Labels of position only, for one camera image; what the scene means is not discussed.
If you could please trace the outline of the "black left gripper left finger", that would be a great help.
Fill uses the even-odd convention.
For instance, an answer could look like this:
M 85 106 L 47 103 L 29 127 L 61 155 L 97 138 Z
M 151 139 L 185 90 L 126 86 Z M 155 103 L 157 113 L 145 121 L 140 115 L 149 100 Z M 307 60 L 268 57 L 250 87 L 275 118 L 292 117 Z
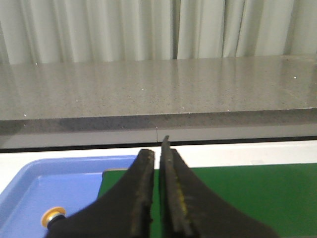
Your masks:
M 50 238 L 148 238 L 155 153 L 142 149 L 124 175 L 94 203 L 49 225 Z

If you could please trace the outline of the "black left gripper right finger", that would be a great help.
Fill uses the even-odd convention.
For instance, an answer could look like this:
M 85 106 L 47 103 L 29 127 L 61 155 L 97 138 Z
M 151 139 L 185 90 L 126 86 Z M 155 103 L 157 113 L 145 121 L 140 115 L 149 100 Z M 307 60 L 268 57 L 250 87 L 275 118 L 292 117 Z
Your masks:
M 161 144 L 159 195 L 165 238 L 276 238 L 264 223 L 241 212 L 187 166 L 169 137 Z

